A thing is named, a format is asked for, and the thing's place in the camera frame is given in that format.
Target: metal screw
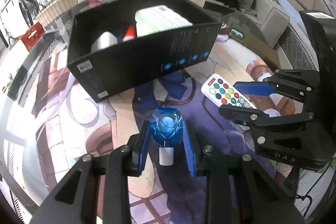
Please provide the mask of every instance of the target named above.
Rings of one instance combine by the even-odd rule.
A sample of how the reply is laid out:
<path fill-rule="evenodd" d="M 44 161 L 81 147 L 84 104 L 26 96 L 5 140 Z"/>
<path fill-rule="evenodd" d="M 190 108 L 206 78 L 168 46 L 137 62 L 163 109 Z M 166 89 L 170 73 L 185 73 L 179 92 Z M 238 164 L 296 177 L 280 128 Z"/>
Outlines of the metal screw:
<path fill-rule="evenodd" d="M 243 159 L 243 161 L 250 161 L 250 160 L 252 160 L 252 156 L 250 154 L 243 154 L 241 156 L 241 158 Z"/>
<path fill-rule="evenodd" d="M 128 145 L 123 145 L 121 147 L 121 152 L 124 153 L 124 152 L 129 152 L 131 150 L 131 148 L 128 146 Z"/>
<path fill-rule="evenodd" d="M 207 144 L 207 145 L 203 148 L 203 150 L 204 150 L 205 152 L 207 152 L 207 153 L 211 153 L 211 152 L 213 151 L 213 146 Z"/>
<path fill-rule="evenodd" d="M 266 139 L 265 139 L 264 136 L 260 136 L 260 137 L 257 139 L 257 142 L 258 142 L 259 144 L 263 144 L 265 141 L 266 141 Z"/>
<path fill-rule="evenodd" d="M 92 155 L 91 154 L 85 154 L 84 156 L 82 156 L 82 160 L 83 161 L 90 161 L 92 160 Z"/>
<path fill-rule="evenodd" d="M 258 115 L 257 114 L 252 114 L 250 118 L 251 118 L 252 121 L 255 121 L 258 118 Z"/>
<path fill-rule="evenodd" d="M 312 112 L 312 111 L 308 112 L 308 117 L 309 117 L 310 119 L 314 119 L 314 117 L 315 117 L 314 112 Z"/>

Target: white remote control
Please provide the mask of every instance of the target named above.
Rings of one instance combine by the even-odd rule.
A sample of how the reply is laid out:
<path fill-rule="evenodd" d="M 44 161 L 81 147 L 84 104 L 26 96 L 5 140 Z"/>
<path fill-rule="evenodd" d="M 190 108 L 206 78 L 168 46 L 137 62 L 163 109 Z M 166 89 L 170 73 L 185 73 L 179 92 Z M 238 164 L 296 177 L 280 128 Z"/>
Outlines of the white remote control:
<path fill-rule="evenodd" d="M 218 107 L 221 105 L 234 105 L 256 109 L 237 89 L 216 73 L 206 80 L 202 85 L 201 91 Z"/>

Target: blue crystal object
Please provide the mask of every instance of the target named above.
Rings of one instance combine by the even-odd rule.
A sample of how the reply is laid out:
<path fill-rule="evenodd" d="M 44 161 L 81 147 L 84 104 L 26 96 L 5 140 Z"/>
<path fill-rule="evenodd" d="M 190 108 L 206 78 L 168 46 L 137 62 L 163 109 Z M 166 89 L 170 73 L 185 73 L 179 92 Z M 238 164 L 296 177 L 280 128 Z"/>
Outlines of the blue crystal object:
<path fill-rule="evenodd" d="M 183 119 L 176 108 L 157 108 L 151 120 L 153 138 L 160 147 L 174 147 L 183 135 Z"/>

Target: cardboard box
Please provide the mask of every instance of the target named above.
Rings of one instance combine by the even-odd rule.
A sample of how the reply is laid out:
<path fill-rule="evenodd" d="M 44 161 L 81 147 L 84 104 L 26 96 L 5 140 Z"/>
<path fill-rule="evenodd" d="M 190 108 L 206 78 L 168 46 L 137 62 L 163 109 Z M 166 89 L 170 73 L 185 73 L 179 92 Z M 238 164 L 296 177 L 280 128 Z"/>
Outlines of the cardboard box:
<path fill-rule="evenodd" d="M 105 31 L 135 27 L 136 11 L 166 5 L 193 26 L 150 34 L 91 53 Z M 206 61 L 221 23 L 189 0 L 118 0 L 74 17 L 67 66 L 95 102 Z"/>

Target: black cable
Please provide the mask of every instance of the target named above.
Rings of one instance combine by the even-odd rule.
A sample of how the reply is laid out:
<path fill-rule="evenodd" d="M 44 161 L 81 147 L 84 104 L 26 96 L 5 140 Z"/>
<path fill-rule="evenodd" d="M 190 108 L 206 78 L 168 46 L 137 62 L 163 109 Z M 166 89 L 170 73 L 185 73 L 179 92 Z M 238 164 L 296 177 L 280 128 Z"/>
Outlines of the black cable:
<path fill-rule="evenodd" d="M 301 196 L 301 195 L 296 194 L 296 199 L 301 199 L 302 201 L 304 201 L 306 198 L 309 199 L 309 204 L 308 204 L 308 207 L 307 207 L 306 211 L 305 211 L 304 214 L 303 214 L 303 217 L 306 216 L 306 214 L 308 213 L 308 211 L 309 211 L 309 209 L 310 209 L 310 206 L 311 206 L 312 203 L 313 203 L 313 199 L 312 199 L 312 197 L 309 196 L 308 194 L 309 194 L 310 191 L 316 186 L 316 184 L 320 181 L 320 179 L 321 179 L 321 178 L 323 177 L 323 175 L 327 172 L 327 170 L 330 168 L 331 163 L 332 163 L 332 161 L 329 162 L 328 167 L 322 172 L 322 174 L 320 175 L 320 177 L 315 181 L 315 183 L 313 184 L 313 186 L 308 190 L 308 192 L 307 192 L 304 196 Z"/>
<path fill-rule="evenodd" d="M 34 7 L 34 14 L 35 14 L 35 17 L 37 17 L 37 15 L 38 15 L 38 12 L 39 11 L 37 11 L 37 7 L 39 7 L 39 6 L 42 6 L 43 7 L 43 9 L 45 9 L 46 7 L 44 6 L 44 5 L 42 5 L 42 4 L 38 4 L 38 5 L 36 5 L 35 7 Z"/>

